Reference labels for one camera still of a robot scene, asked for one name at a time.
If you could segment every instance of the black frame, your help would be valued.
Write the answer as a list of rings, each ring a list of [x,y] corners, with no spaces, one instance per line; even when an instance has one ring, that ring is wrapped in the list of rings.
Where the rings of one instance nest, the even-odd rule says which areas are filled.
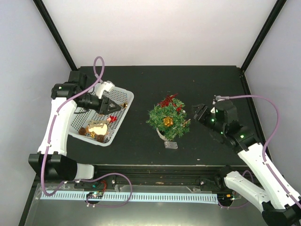
[[[33,0],[33,2],[35,3],[37,9],[39,10],[41,16],[43,17],[47,27],[49,28],[52,36],[54,37],[54,39],[56,40],[62,54],[64,55],[67,63],[69,64],[70,68],[72,70],[78,70],[78,68],[76,67],[66,45],[64,44],[64,41],[62,39],[62,37],[60,36],[54,22],[51,19],[51,16],[49,15],[44,3],[42,0]],[[280,13],[281,9],[283,8],[284,4],[286,3],[286,0],[277,0],[277,2],[275,3],[272,11],[270,12],[265,24],[263,25],[260,33],[258,34],[250,52],[248,53],[243,65],[241,66],[240,70],[241,70],[241,74],[240,74],[240,80],[244,89],[244,92],[246,95],[250,95],[250,89],[246,80],[246,76],[245,76],[245,71],[247,70],[248,66],[250,65],[252,59],[254,58],[256,52],[258,51],[260,45],[262,44],[264,38],[266,37],[266,35],[268,34],[270,28],[272,27],[273,23],[275,22],[278,14]],[[253,123],[255,125],[255,130],[256,133],[260,139],[260,141],[262,143],[265,143],[265,137],[260,125],[260,121],[258,118],[258,114],[256,112],[255,109],[255,105],[254,102],[251,98],[247,99],[248,102],[248,106],[250,108],[250,112],[252,115],[252,120]],[[130,178],[132,178],[131,180],[133,181],[133,183],[135,184],[139,184],[139,180],[137,180],[138,178],[143,178],[144,181],[146,181],[146,185],[153,185],[155,183],[155,181],[162,180],[166,183],[166,185],[179,185],[179,183],[181,183],[183,181],[183,178],[185,178],[186,181],[186,186],[196,186],[196,177],[198,178],[208,178],[208,179],[212,179],[212,177],[214,176],[214,174],[216,174],[216,172],[220,169],[220,167],[200,167],[200,166],[191,166],[191,167],[158,167],[158,166],[96,166],[96,172],[98,170],[101,171],[101,174],[105,174],[106,172],[121,172],[121,173],[125,173],[127,174]],[[234,167],[234,170],[237,170],[239,172],[243,172],[244,170],[248,169],[247,166],[243,166],[243,167]],[[122,178],[114,178],[116,183],[119,183],[121,185],[126,184],[127,182],[124,181]],[[38,176],[36,176],[33,184],[32,184],[32,188],[30,190],[26,205],[24,207],[24,211],[23,214],[21,216],[19,225],[25,225],[26,222],[26,218],[32,203],[32,199],[34,197],[35,194],[35,190],[37,187],[37,184],[40,182],[40,178]],[[228,192],[226,191],[219,191],[218,189],[216,189],[216,187],[211,187],[211,185],[209,185],[208,187],[203,187],[203,190],[210,190],[213,193],[225,193]]]

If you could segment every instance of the gray basket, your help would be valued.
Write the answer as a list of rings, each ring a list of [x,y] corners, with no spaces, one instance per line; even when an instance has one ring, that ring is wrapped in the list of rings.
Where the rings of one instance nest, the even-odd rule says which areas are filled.
[[[95,86],[95,90],[97,90],[99,85],[100,84],[97,84]],[[110,98],[111,100],[113,100],[118,105],[127,102],[127,108],[126,109],[122,108],[118,112],[114,112],[112,114],[105,115],[105,116],[100,116],[94,110],[89,110],[88,112],[82,113],[82,114],[74,114],[71,119],[72,120],[71,126],[69,128],[69,134],[71,136],[76,137],[80,140],[92,143],[94,145],[109,146],[112,143],[119,127],[121,126],[121,123],[122,123],[124,117],[127,114],[127,111],[130,108],[130,105],[134,99],[134,94],[130,91],[127,91],[127,90],[119,88],[119,87],[113,87],[111,92],[105,91],[103,94],[105,96],[107,96],[108,98]],[[77,113],[84,112],[84,111],[85,111],[85,109],[80,108],[80,107],[75,110],[75,112],[77,112]],[[105,140],[103,143],[96,141],[95,138],[91,138],[90,135],[88,135],[88,134],[86,136],[79,134],[79,129],[81,127],[85,128],[88,125],[90,120],[97,120],[97,121],[98,120],[106,120],[110,115],[116,116],[117,120],[109,124],[109,134],[105,136]]]

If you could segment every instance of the black corner post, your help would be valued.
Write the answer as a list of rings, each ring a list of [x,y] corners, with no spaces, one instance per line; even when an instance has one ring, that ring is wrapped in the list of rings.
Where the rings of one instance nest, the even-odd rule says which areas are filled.
[[[264,23],[260,33],[258,34],[248,56],[246,57],[243,65],[241,66],[241,71],[244,73],[248,66],[250,65],[251,61],[253,60],[257,50],[259,49],[260,45],[262,44],[265,36],[268,34],[271,26],[273,25],[274,21],[276,20],[278,14],[280,13],[282,7],[286,3],[286,0],[277,0],[275,3],[272,11],[270,12],[268,19]]]
[[[41,16],[43,17],[48,29],[50,30],[52,36],[54,37],[55,41],[57,42],[59,48],[61,49],[61,52],[63,53],[65,59],[67,60],[67,63],[69,64],[72,71],[77,71],[77,67],[72,60],[72,57],[65,46],[62,37],[60,36],[60,33],[58,32],[57,28],[55,27],[55,24],[53,23],[44,3],[42,0],[33,0],[34,4],[38,8]]]

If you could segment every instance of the pine cone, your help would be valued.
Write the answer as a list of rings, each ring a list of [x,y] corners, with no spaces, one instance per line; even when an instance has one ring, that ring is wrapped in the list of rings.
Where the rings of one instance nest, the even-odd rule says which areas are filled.
[[[81,127],[79,129],[79,134],[85,136],[86,135],[86,129],[84,127]]]
[[[96,136],[96,140],[100,143],[103,143],[104,142],[104,135],[97,135]]]

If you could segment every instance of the white wall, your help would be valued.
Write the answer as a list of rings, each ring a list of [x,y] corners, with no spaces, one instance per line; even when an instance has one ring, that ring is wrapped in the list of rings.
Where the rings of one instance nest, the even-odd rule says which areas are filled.
[[[276,0],[44,0],[75,64],[241,66]]]
[[[269,145],[275,165],[301,193],[301,1],[287,1],[246,71],[251,93],[272,99],[280,109],[280,128]],[[256,101],[268,137],[275,111]]]
[[[32,0],[0,1],[0,225],[18,225],[44,137],[51,88],[70,68]]]

